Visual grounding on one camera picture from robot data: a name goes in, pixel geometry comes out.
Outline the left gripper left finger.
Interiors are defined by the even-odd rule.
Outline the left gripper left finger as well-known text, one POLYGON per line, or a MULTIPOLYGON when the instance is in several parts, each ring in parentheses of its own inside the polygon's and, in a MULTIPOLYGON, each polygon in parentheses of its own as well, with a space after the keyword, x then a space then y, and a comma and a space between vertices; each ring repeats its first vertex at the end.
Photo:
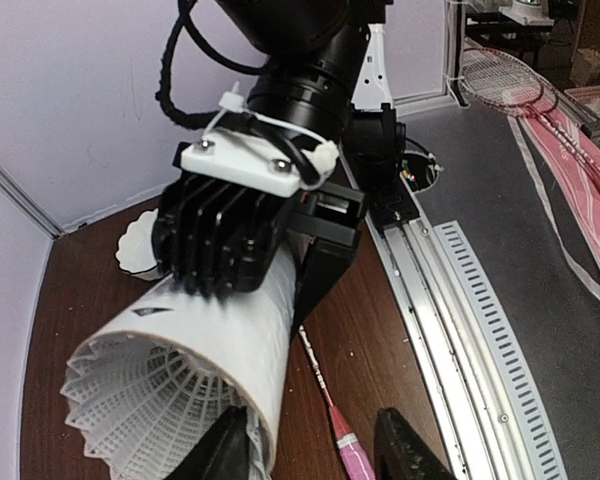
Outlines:
POLYGON ((166 480, 246 480, 250 447, 247 410, 230 406, 166 480))

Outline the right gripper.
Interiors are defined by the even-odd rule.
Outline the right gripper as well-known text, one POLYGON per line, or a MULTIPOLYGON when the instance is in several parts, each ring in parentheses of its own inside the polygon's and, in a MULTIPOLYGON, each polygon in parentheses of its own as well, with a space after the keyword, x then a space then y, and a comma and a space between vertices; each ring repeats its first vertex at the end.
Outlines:
POLYGON ((297 275, 294 330, 353 265, 367 208, 365 193, 331 182, 302 195, 288 227, 290 233, 310 239, 297 275))

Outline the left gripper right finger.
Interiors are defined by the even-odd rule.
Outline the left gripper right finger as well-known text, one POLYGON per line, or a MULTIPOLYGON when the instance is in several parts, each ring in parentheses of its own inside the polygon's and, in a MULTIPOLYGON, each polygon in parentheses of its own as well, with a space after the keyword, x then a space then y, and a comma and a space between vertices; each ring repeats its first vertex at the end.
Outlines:
POLYGON ((375 476, 381 480, 455 480, 405 417, 395 408, 377 412, 375 476))

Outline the white shuttlecock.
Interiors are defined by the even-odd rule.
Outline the white shuttlecock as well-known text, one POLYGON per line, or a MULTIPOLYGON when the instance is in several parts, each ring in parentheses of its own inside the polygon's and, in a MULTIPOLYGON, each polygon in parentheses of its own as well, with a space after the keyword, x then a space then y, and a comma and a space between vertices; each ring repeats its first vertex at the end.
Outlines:
POLYGON ((92 339, 67 362, 66 424, 113 479, 164 479, 229 407, 247 401, 210 363, 132 335, 92 339))

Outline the white shuttlecock tube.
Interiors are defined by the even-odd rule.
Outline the white shuttlecock tube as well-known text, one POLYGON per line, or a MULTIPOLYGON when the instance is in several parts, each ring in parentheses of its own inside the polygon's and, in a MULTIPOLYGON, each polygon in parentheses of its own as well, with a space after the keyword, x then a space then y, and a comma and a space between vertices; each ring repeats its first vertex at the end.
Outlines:
POLYGON ((295 290, 296 261, 282 246, 253 292, 204 297, 165 278, 78 347, 92 339, 132 335, 210 363, 247 401, 249 477, 267 479, 276 458, 295 290))

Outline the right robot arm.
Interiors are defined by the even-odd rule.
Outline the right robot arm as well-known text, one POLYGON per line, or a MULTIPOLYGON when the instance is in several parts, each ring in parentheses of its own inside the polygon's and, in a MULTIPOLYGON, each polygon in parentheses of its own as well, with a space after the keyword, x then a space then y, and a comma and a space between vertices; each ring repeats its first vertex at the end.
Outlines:
POLYGON ((204 205, 212 227, 199 233, 205 292, 246 293, 264 280, 287 233, 312 243, 295 282, 293 323, 300 326, 351 267, 367 213, 384 218, 397 205, 398 160, 406 129, 383 104, 365 113, 352 103, 370 42, 368 19, 382 1, 225 1, 222 9, 267 55, 249 93, 250 116, 225 123, 270 141, 304 181, 289 198, 216 181, 204 205))

